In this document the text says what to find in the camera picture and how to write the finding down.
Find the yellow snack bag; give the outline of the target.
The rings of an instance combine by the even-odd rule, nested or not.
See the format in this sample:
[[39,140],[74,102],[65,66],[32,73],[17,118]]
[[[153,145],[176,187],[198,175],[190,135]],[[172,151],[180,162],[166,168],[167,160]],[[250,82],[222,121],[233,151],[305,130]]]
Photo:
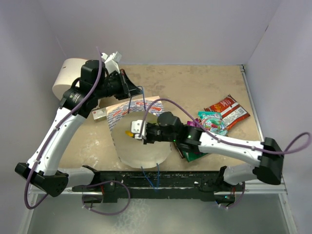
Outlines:
[[130,131],[125,131],[125,134],[130,136],[130,137],[132,137],[132,138],[134,138],[134,134],[132,132],[130,132]]

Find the blue checkered paper bag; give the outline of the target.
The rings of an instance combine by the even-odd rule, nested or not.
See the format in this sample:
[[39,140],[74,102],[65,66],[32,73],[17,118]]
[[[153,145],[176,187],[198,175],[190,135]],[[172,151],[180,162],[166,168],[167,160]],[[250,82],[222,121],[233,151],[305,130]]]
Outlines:
[[142,97],[115,104],[106,108],[107,122],[111,137],[121,163],[134,169],[141,169],[153,189],[160,186],[160,164],[171,153],[168,142],[143,144],[125,134],[130,131],[131,122],[143,120],[148,106],[159,96]]

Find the magenta snack bag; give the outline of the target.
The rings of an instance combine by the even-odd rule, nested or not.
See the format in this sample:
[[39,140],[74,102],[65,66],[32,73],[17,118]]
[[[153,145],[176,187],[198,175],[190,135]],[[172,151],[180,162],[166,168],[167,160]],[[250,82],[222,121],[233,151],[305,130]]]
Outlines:
[[199,124],[200,124],[200,120],[198,118],[196,118],[193,121],[187,121],[187,125],[189,126],[199,127]]

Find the green chips bag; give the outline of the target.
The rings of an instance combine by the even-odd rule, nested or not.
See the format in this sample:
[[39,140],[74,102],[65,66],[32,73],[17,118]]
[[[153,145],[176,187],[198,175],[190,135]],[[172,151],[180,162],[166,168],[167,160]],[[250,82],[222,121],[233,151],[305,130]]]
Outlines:
[[174,144],[174,146],[178,150],[181,158],[185,159],[187,162],[194,161],[196,159],[199,159],[199,158],[207,155],[207,153],[201,153],[201,152],[188,153],[186,151],[182,151],[181,149],[179,149],[176,144]]

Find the teal snack bag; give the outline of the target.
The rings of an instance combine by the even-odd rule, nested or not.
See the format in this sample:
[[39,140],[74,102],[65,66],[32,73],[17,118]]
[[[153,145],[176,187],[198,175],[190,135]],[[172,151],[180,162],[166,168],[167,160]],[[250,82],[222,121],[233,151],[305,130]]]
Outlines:
[[198,112],[198,116],[201,125],[208,131],[221,136],[227,135],[228,130],[226,129],[226,124],[222,119],[221,113],[200,111]]

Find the red orange snack bag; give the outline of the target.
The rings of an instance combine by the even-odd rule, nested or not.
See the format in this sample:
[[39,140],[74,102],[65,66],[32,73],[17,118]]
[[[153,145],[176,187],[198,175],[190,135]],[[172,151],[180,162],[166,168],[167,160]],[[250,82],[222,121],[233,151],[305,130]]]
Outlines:
[[228,131],[237,123],[250,117],[250,114],[231,95],[227,95],[218,103],[204,108],[204,110],[220,113]]

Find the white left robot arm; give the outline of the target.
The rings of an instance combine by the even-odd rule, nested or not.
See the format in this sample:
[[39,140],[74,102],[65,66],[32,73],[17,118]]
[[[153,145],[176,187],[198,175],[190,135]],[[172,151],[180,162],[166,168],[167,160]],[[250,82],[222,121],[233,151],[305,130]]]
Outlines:
[[100,179],[93,169],[85,166],[74,170],[61,169],[60,159],[76,130],[100,99],[115,97],[123,100],[141,93],[115,59],[86,61],[81,66],[80,76],[64,92],[43,142],[26,163],[16,165],[15,172],[52,197],[60,195],[66,187],[83,185],[89,191],[97,190]]

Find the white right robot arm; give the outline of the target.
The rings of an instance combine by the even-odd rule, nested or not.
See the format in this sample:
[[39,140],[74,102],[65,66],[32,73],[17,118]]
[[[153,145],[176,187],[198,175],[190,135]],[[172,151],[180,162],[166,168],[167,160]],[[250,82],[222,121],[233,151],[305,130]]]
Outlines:
[[171,112],[159,115],[156,123],[142,120],[135,124],[134,129],[144,144],[173,142],[181,151],[218,154],[243,161],[241,165],[220,169],[216,183],[223,191],[254,179],[269,185],[281,183],[284,155],[272,138],[248,141],[221,136],[201,127],[183,124]]

